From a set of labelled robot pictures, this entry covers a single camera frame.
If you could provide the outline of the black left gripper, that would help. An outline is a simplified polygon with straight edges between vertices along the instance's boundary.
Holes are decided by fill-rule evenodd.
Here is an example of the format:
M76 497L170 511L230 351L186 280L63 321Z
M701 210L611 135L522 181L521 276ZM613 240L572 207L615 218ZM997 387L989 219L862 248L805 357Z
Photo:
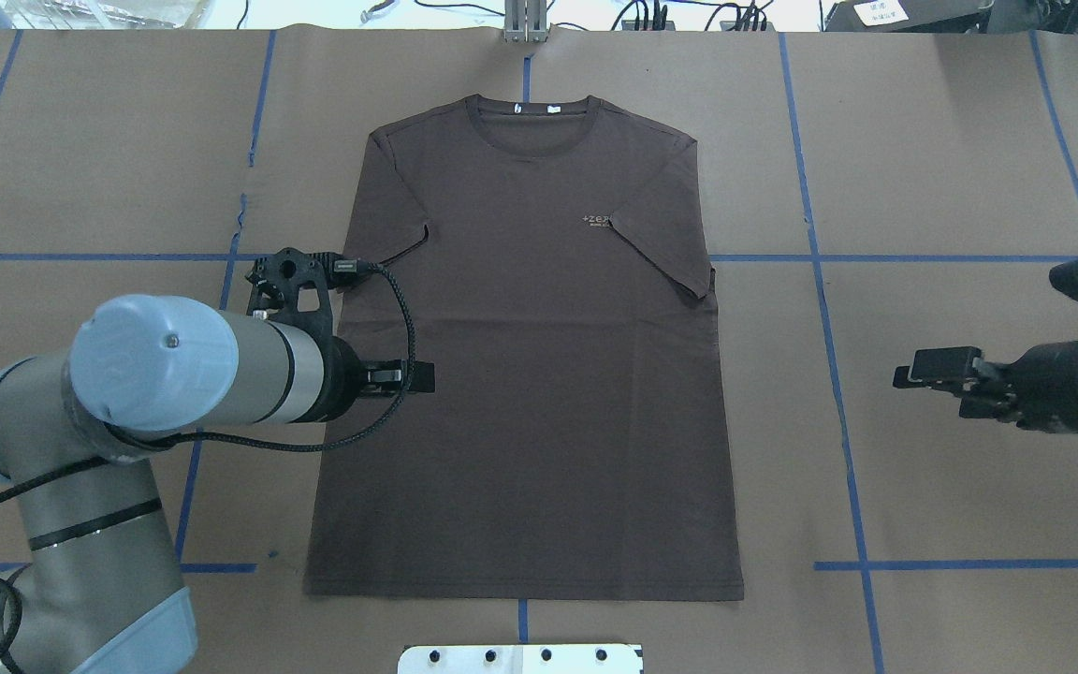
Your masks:
M338 355L338 393L334 394L333 416L345 415L360 398L377 398L407 393L436 393L436 364L415 361L407 381L407 359L361 359L350 343L333 338Z

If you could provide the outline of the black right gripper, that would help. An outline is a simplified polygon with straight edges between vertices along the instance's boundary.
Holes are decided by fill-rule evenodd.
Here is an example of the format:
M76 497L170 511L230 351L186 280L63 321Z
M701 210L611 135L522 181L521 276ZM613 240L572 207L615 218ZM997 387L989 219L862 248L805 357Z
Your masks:
M958 391L960 418L996 419L1019 430L1078 432L1078 341L1029 348L1013 363L983 359L975 346L915 350L895 367L893 387Z

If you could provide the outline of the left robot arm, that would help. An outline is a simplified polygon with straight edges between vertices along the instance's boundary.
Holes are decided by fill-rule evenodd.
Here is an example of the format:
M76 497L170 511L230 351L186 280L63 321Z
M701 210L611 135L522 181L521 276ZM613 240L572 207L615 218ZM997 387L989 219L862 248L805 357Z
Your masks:
M31 560L0 572L0 673L180 673L196 614L150 460L210 426L334 419L360 397L433 393L436 367L359 357L328 307L230 313L119 295L67 350L0 370L0 505Z

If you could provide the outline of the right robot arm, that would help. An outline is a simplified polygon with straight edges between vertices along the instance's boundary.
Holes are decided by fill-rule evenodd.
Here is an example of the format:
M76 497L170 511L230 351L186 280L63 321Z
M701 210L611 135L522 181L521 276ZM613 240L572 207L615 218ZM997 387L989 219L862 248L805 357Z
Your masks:
M989 361L975 346L916 350L896 367L893 385L953 394L960 418L1078 435L1078 340L1036 345L1011 363Z

